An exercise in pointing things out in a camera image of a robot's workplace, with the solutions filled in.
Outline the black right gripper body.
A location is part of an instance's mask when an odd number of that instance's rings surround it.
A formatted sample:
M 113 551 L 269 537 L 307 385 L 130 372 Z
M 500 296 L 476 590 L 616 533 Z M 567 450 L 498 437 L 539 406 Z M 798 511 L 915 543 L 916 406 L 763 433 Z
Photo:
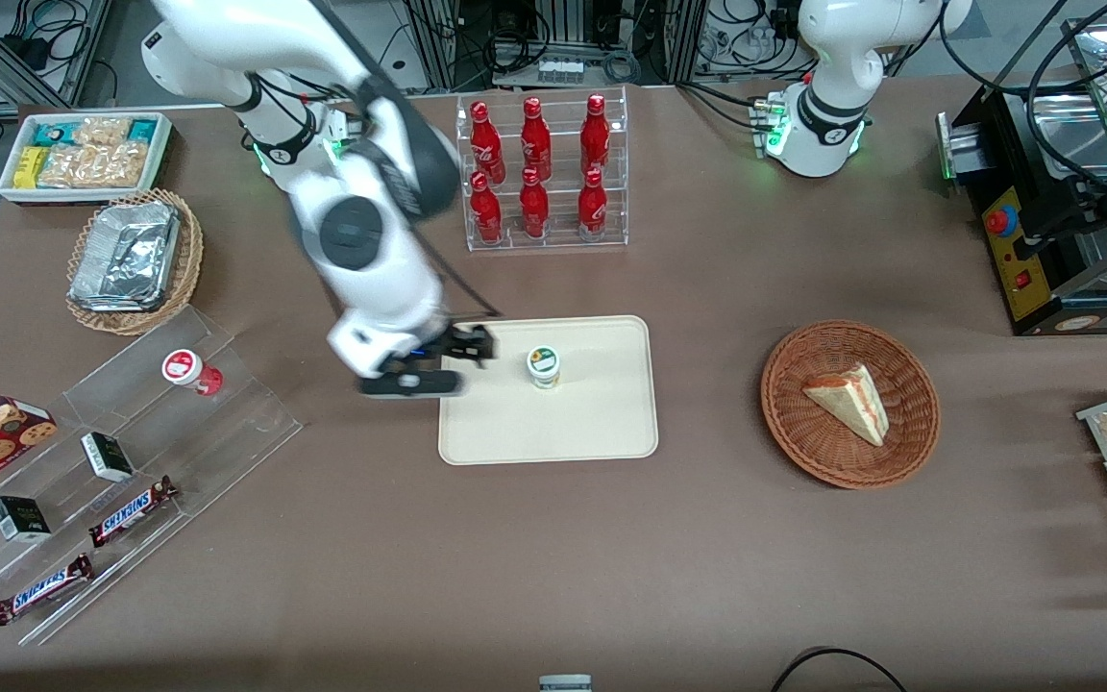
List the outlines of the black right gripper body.
M 469 359 L 470 332 L 458 327 L 448 327 L 439 335 L 431 338 L 407 355 L 399 359 L 399 372 L 438 369 L 443 358 Z

